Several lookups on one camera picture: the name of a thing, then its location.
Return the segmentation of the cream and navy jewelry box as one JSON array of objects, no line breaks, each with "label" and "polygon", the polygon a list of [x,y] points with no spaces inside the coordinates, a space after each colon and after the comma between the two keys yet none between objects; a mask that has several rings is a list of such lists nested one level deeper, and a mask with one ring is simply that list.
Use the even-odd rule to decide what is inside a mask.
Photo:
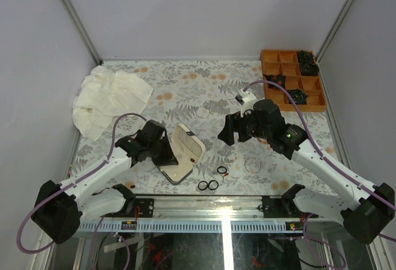
[{"label": "cream and navy jewelry box", "polygon": [[159,171],[173,185],[180,184],[193,171],[195,165],[202,160],[206,147],[205,144],[185,125],[179,123],[175,126],[170,146],[176,156],[179,165],[159,167]]}]

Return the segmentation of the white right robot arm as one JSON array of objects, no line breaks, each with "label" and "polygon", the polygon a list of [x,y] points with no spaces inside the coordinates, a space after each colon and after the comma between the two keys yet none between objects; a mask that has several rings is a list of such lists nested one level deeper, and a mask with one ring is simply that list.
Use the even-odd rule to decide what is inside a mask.
[{"label": "white right robot arm", "polygon": [[265,139],[271,149],[310,170],[339,197],[309,196],[299,191],[282,201],[283,212],[296,217],[303,211],[342,224],[356,240],[370,244],[395,217],[395,191],[386,183],[375,185],[361,178],[310,141],[303,128],[285,122],[271,100],[252,94],[237,95],[242,108],[236,114],[239,141]]}]

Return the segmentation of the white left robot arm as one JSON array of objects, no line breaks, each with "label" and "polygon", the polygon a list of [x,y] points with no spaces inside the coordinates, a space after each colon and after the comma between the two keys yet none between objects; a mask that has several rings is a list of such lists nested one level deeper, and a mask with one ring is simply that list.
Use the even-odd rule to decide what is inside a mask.
[{"label": "white left robot arm", "polygon": [[98,163],[60,183],[44,183],[30,218],[53,242],[62,244],[81,224],[98,217],[136,217],[139,207],[130,187],[99,188],[147,159],[177,185],[191,174],[205,151],[205,144],[184,124],[177,124],[168,136],[164,125],[147,120],[135,134],[113,139],[110,151]]}]

